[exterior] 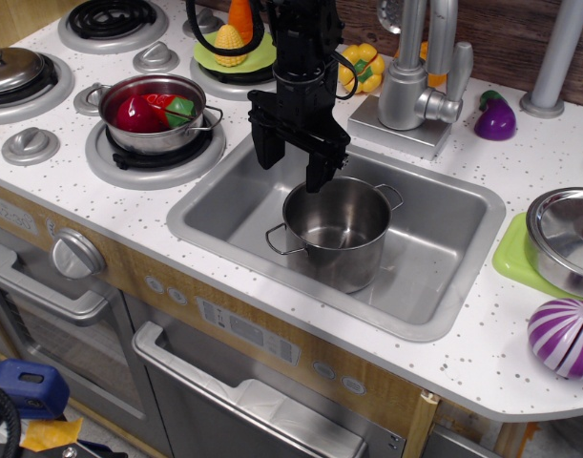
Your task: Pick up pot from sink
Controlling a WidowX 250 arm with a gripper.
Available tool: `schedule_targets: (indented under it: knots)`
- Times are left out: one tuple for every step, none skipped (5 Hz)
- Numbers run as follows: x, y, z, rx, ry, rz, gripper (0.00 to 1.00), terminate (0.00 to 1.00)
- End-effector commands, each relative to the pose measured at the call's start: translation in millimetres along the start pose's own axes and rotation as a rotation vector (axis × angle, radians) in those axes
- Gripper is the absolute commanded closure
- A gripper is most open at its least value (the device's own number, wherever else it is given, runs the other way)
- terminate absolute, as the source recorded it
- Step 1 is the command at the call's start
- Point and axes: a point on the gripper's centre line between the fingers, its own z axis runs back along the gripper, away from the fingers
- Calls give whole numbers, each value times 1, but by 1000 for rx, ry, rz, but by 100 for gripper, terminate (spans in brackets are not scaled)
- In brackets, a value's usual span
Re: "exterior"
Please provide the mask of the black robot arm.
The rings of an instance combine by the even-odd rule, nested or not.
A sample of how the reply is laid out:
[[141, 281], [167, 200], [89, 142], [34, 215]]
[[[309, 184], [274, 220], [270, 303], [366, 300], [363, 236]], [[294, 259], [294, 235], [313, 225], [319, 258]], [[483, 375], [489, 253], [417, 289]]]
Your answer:
[[280, 161], [285, 145], [309, 154], [306, 190], [317, 193], [343, 168], [350, 136], [334, 119], [344, 23], [333, 1], [268, 1], [276, 47], [273, 93], [252, 90], [249, 121], [259, 165]]

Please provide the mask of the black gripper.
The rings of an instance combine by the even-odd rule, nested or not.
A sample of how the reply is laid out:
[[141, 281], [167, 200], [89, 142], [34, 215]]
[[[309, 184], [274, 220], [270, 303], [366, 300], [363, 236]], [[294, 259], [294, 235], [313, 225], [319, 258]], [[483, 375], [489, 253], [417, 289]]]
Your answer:
[[333, 117], [336, 73], [326, 71], [312, 80], [276, 76], [276, 90], [251, 90], [249, 121], [257, 160], [272, 168], [285, 156], [285, 144], [309, 153], [306, 192], [318, 193], [344, 167], [350, 138]]

